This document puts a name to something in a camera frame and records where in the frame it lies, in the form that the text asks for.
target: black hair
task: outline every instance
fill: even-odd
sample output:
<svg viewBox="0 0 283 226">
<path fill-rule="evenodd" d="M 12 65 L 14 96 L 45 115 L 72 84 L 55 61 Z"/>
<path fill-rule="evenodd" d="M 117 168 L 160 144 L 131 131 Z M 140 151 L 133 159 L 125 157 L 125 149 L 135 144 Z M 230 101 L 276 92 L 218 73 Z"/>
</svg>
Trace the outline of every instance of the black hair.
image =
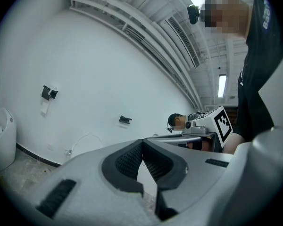
<svg viewBox="0 0 283 226">
<path fill-rule="evenodd" d="M 175 113 L 169 116 L 168 123 L 170 126 L 175 126 L 175 117 L 177 116 L 182 116 L 182 115 Z"/>
<path fill-rule="evenodd" d="M 206 28 L 216 28 L 216 22 L 211 22 L 211 10 L 216 6 L 216 0 L 205 0 L 200 9 L 200 20 L 205 23 Z"/>
</svg>

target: baseboard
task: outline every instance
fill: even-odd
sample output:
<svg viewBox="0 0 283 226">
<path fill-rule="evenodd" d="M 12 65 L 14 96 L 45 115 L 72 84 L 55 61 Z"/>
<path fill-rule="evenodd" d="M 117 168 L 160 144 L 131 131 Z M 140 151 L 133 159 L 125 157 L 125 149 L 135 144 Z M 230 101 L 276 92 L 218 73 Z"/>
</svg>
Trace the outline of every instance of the baseboard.
<svg viewBox="0 0 283 226">
<path fill-rule="evenodd" d="M 32 158 L 35 158 L 35 159 L 38 160 L 38 161 L 41 161 L 41 162 L 45 163 L 45 164 L 47 164 L 47 165 L 50 165 L 50 166 L 56 167 L 56 168 L 59 167 L 59 166 L 61 166 L 61 164 L 58 164 L 58 163 L 55 163 L 55 162 L 46 160 L 46 159 L 44 159 L 44 158 L 42 158 L 42 157 L 40 157 L 40 156 L 38 156 L 38 155 L 36 155 L 36 154 L 34 154 L 34 153 L 28 151 L 27 149 L 25 149 L 24 147 L 22 147 L 22 146 L 21 146 L 20 144 L 18 144 L 18 143 L 16 144 L 16 147 L 17 147 L 19 150 L 21 150 L 22 152 L 24 152 L 25 154 L 31 156 Z"/>
</svg>

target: wall-mounted holder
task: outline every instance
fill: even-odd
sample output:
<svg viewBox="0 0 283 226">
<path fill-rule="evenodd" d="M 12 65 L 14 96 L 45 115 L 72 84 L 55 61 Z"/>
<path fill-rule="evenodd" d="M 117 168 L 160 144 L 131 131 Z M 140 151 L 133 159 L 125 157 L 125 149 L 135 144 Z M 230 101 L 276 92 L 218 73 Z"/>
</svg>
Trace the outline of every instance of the wall-mounted holder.
<svg viewBox="0 0 283 226">
<path fill-rule="evenodd" d="M 121 117 L 119 118 L 119 122 L 122 122 L 122 123 L 130 124 L 130 121 L 132 121 L 132 119 L 127 118 L 127 117 L 124 117 L 124 116 L 122 116 L 122 115 L 121 115 Z"/>
<path fill-rule="evenodd" d="M 57 90 L 52 90 L 49 87 L 43 85 L 43 91 L 42 91 L 42 97 L 44 99 L 49 100 L 50 98 L 55 98 L 57 95 L 58 91 Z"/>
</svg>

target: man's arm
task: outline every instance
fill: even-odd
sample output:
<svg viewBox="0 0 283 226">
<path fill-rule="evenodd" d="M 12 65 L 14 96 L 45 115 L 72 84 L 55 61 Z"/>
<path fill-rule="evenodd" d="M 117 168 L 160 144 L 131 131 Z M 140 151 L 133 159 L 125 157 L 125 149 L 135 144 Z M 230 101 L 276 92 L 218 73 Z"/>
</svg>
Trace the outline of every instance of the man's arm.
<svg viewBox="0 0 283 226">
<path fill-rule="evenodd" d="M 237 146 L 244 142 L 246 142 L 246 140 L 239 134 L 237 133 L 231 134 L 230 137 L 228 138 L 228 141 L 225 144 L 223 153 L 234 154 L 237 149 Z"/>
<path fill-rule="evenodd" d="M 223 153 L 234 154 L 237 146 L 250 141 L 252 125 L 248 109 L 248 101 L 244 94 L 242 73 L 238 79 L 238 113 L 233 128 L 233 134 L 228 138 Z"/>
</svg>

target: ventilation grille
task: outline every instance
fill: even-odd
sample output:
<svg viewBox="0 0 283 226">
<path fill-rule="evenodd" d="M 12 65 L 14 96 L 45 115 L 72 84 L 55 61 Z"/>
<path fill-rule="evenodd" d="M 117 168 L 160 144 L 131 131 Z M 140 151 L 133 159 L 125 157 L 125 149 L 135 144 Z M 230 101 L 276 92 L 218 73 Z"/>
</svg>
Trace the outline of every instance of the ventilation grille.
<svg viewBox="0 0 283 226">
<path fill-rule="evenodd" d="M 147 144 L 143 145 L 142 153 L 144 162 L 155 182 L 165 176 L 173 168 L 174 163 L 169 157 Z"/>
<path fill-rule="evenodd" d="M 181 38 L 182 42 L 184 43 L 184 45 L 186 46 L 188 52 L 190 53 L 195 67 L 197 68 L 200 65 L 200 63 L 199 63 L 199 59 L 197 58 L 196 53 L 195 53 L 195 51 L 194 51 L 194 49 L 192 47 L 192 44 L 190 43 L 190 40 L 187 38 L 187 36 L 185 35 L 185 33 L 182 30 L 181 26 L 176 22 L 176 20 L 173 17 L 170 17 L 168 19 L 168 22 L 171 24 L 171 26 L 178 33 L 179 37 Z"/>
</svg>

